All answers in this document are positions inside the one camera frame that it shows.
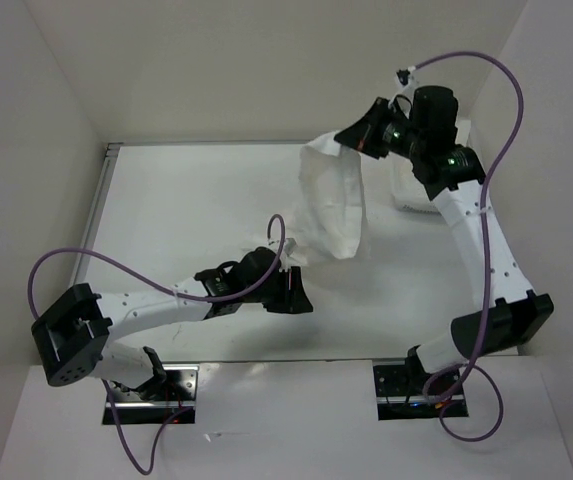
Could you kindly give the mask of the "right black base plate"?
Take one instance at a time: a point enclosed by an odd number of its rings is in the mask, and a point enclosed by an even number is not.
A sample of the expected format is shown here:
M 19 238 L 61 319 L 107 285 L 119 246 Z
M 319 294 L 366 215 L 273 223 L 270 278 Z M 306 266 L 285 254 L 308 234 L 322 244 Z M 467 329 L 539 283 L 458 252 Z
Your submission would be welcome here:
M 403 361 L 375 362 L 372 366 L 378 419 L 413 420 L 439 417 L 442 404 L 430 404 L 422 394 L 425 379 L 410 380 L 409 371 Z M 459 379 L 458 372 L 446 374 L 431 384 L 429 395 L 439 396 Z M 451 400 L 453 406 L 444 414 L 445 418 L 468 417 L 468 408 L 463 387 Z

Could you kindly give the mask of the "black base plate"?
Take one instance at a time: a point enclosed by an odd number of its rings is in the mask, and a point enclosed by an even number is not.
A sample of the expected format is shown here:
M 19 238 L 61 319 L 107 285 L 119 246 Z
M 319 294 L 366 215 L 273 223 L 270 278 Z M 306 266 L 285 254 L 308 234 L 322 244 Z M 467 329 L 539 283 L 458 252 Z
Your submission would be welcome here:
M 134 391 L 110 382 L 110 390 L 122 425 L 161 425 L 195 423 L 199 366 L 165 364 L 167 381 L 156 393 L 145 399 Z
M 439 417 L 442 404 L 430 404 L 422 394 L 425 379 L 410 380 L 409 371 L 403 361 L 375 362 L 372 366 L 378 419 L 413 420 Z M 459 379 L 458 372 L 446 374 L 431 384 L 429 395 L 439 396 Z M 444 414 L 445 418 L 468 417 L 468 408 L 463 387 L 451 400 L 453 406 Z

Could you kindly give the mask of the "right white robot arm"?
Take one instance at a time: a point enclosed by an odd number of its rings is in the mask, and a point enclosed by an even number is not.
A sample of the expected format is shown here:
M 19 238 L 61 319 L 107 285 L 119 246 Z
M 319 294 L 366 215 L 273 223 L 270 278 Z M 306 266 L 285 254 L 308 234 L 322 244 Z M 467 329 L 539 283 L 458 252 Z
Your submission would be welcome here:
M 428 392 L 439 372 L 527 343 L 554 311 L 520 270 L 488 198 L 485 173 L 473 149 L 457 143 L 458 101 L 451 89 L 425 86 L 408 113 L 378 98 L 367 113 L 336 134 L 336 141 L 366 156 L 396 154 L 449 227 L 464 262 L 477 312 L 451 321 L 437 339 L 412 348 L 404 380 Z

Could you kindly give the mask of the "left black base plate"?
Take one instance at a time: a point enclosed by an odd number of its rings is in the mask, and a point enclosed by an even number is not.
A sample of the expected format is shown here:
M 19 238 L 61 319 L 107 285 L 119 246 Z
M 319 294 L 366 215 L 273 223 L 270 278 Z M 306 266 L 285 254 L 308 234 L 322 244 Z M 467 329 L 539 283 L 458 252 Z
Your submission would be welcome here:
M 156 393 L 145 399 L 134 391 L 110 382 L 110 390 L 122 425 L 161 425 L 195 423 L 199 366 L 165 364 L 167 381 Z

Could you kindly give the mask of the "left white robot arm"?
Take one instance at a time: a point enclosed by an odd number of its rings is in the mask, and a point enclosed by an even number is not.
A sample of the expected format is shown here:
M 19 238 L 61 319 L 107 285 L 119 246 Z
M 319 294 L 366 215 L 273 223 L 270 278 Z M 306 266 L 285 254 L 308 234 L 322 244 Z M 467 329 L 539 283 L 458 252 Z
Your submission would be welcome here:
M 239 261 L 196 273 L 168 291 L 96 293 L 87 283 L 68 288 L 32 324 L 47 383 L 107 381 L 142 400 L 158 397 L 168 373 L 151 346 L 122 339 L 154 328 L 232 315 L 244 304 L 274 314 L 312 312 L 298 266 L 285 268 L 274 251 L 258 247 Z

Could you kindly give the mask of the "white perforated plastic basket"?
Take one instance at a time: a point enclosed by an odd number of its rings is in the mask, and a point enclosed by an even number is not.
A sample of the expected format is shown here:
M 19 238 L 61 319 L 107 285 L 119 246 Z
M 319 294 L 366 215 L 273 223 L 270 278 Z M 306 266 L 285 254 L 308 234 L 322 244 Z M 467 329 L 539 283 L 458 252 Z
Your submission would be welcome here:
M 393 205 L 400 211 L 438 214 L 437 208 L 428 199 L 422 184 L 412 172 L 408 159 L 391 154 L 390 188 Z

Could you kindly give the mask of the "white pleated skirt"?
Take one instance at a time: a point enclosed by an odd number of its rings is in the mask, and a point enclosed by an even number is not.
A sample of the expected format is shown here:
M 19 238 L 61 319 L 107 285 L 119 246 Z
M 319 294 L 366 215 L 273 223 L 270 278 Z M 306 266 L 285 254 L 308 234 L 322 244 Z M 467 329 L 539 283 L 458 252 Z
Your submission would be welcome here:
M 334 141 L 334 131 L 299 151 L 299 195 L 284 214 L 286 238 L 294 238 L 288 266 L 312 267 L 370 257 L 362 158 Z

